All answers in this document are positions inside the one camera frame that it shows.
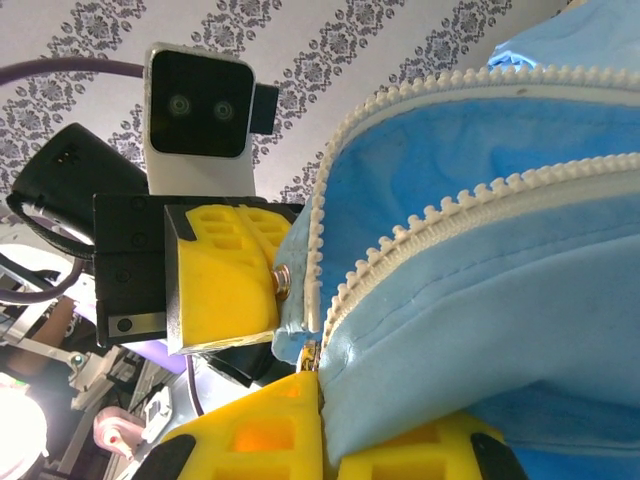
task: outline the pink object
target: pink object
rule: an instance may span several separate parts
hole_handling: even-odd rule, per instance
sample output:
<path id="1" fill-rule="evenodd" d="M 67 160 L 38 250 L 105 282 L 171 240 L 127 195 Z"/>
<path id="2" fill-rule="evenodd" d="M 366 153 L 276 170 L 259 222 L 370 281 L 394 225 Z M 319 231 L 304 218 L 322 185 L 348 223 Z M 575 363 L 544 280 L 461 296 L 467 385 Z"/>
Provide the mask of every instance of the pink object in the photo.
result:
<path id="1" fill-rule="evenodd" d="M 107 407 L 93 419 L 93 440 L 100 448 L 131 460 L 142 442 L 144 422 L 118 407 Z"/>

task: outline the zipper pull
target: zipper pull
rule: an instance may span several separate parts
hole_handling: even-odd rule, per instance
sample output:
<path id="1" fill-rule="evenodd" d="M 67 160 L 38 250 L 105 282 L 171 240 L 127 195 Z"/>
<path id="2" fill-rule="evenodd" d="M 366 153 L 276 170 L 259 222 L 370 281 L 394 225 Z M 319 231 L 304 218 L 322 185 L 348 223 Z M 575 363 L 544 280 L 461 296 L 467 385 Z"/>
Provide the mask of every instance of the zipper pull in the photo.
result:
<path id="1" fill-rule="evenodd" d="M 316 340 L 309 340 L 304 344 L 296 371 L 298 372 L 315 372 L 318 370 L 320 362 L 320 344 Z"/>

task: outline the patterned wall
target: patterned wall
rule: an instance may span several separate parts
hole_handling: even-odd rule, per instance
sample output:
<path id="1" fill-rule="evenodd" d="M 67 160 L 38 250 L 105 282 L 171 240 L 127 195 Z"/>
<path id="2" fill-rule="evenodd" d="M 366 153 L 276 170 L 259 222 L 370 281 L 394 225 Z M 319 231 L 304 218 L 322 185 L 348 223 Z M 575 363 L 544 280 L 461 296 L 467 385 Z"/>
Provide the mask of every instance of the patterned wall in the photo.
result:
<path id="1" fill-rule="evenodd" d="M 98 56 L 140 63 L 154 41 L 239 56 L 280 88 L 275 132 L 255 137 L 258 193 L 302 202 L 323 147 L 379 89 L 482 66 L 494 45 L 566 0 L 0 0 L 3 63 Z M 0 90 L 0 193 L 25 160 L 80 121 L 143 166 L 142 84 L 91 73 Z"/>

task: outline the screw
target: screw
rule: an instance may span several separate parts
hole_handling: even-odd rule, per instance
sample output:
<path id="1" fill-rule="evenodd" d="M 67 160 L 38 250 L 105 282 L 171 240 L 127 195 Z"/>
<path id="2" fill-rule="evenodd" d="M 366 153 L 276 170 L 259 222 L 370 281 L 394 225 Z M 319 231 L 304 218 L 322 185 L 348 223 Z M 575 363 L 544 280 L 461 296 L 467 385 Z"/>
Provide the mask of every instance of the screw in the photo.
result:
<path id="1" fill-rule="evenodd" d="M 136 233 L 131 237 L 131 245 L 134 247 L 144 247 L 147 244 L 147 236 L 144 233 Z"/>
<path id="2" fill-rule="evenodd" d="M 118 270 L 116 272 L 116 280 L 120 283 L 126 283 L 131 279 L 131 274 L 128 270 Z"/>
<path id="3" fill-rule="evenodd" d="M 143 197 L 133 197 L 131 199 L 131 208 L 133 210 L 144 210 L 147 206 L 147 201 Z"/>
<path id="4" fill-rule="evenodd" d="M 128 332 L 133 327 L 133 322 L 129 318 L 121 318 L 116 325 L 122 333 Z"/>
<path id="5" fill-rule="evenodd" d="M 273 284 L 276 289 L 276 298 L 284 300 L 289 296 L 291 290 L 291 274 L 289 267 L 286 265 L 278 265 L 271 273 Z"/>

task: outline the white camera housing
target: white camera housing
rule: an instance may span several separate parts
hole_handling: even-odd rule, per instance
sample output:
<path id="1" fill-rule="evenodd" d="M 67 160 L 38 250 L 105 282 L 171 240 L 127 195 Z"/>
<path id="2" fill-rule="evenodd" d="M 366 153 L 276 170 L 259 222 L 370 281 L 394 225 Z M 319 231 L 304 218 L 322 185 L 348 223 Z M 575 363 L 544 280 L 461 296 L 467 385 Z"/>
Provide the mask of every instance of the white camera housing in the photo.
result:
<path id="1" fill-rule="evenodd" d="M 227 55 L 156 43 L 147 52 L 144 80 L 150 193 L 255 195 L 251 67 Z"/>

